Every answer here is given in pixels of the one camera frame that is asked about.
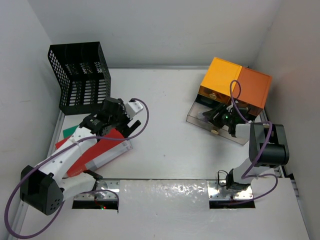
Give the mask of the green folder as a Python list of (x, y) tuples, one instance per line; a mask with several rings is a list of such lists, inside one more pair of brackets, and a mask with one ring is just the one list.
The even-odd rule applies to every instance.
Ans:
[(69, 138), (70, 136), (72, 136), (73, 133), (76, 131), (77, 127), (78, 127), (78, 125), (75, 125), (75, 126), (64, 129), (62, 131), (63, 138), (66, 139), (66, 138)]

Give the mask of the small clear jar dark contents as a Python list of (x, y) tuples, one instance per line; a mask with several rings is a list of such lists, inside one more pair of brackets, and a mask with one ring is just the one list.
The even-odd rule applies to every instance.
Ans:
[(199, 121), (204, 122), (204, 123), (207, 123), (207, 122), (208, 122), (208, 119), (203, 115), (203, 112), (199, 112), (199, 113), (197, 114), (197, 119), (198, 119)]

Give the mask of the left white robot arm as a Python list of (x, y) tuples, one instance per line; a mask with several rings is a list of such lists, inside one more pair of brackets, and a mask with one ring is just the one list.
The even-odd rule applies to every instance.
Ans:
[(49, 216), (57, 211), (62, 203), (78, 194), (91, 192), (100, 178), (91, 170), (84, 170), (76, 176), (67, 177), (67, 171), (90, 148), (106, 134), (117, 130), (126, 140), (141, 122), (129, 123), (147, 105), (140, 99), (132, 98), (124, 103), (120, 98), (107, 97), (102, 108), (87, 115), (74, 133), (50, 157), (32, 167), (26, 166), (21, 172), (20, 199)]

